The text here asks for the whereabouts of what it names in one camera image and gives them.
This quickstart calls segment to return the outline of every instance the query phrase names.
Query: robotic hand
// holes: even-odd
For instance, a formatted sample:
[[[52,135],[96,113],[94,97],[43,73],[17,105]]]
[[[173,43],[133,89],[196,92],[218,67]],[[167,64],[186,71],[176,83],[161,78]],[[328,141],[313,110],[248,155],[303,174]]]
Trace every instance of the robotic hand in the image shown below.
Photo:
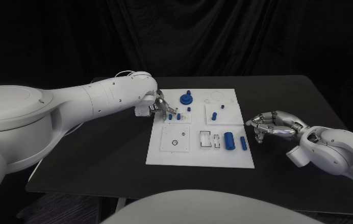
[[[265,135],[275,135],[298,146],[287,153],[298,167],[310,161],[333,175],[353,179],[353,133],[320,126],[310,127],[292,114],[275,111],[255,116],[246,123],[255,127],[255,139],[262,143]]]
[[[0,86],[0,182],[42,160],[72,127],[133,106],[135,116],[176,113],[147,72],[56,90]]]

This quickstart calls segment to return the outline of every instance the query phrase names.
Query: black backdrop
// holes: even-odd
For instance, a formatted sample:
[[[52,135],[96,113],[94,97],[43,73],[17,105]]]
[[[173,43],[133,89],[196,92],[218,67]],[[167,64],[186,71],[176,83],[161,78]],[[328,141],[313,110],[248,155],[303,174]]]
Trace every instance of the black backdrop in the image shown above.
[[[127,69],[153,76],[303,74],[353,129],[352,4],[0,0],[0,84],[53,89]]]

